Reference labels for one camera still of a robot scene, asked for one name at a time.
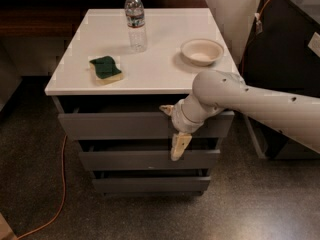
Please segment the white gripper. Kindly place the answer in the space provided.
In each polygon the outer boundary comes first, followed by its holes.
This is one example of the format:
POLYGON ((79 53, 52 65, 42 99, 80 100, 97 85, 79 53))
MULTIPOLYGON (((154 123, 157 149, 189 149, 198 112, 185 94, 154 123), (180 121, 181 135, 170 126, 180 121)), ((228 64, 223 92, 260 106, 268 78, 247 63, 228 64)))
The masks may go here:
POLYGON ((161 105, 159 109, 166 115, 171 115, 173 126, 179 133, 172 138, 171 160, 178 161, 192 140, 192 133, 196 132, 204 121, 199 116, 199 106, 195 102, 179 100, 173 105, 161 105))

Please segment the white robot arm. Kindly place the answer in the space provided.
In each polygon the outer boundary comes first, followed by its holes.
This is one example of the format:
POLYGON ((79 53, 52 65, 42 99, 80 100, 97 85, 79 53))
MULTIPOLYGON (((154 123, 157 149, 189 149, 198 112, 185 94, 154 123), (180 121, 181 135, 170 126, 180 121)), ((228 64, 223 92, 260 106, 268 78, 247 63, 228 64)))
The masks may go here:
POLYGON ((192 134, 225 109, 238 111, 320 152, 319 98, 248 86, 240 75, 231 72, 198 73, 186 98, 160 109, 171 117, 177 130, 170 151, 173 161, 182 157, 192 134))

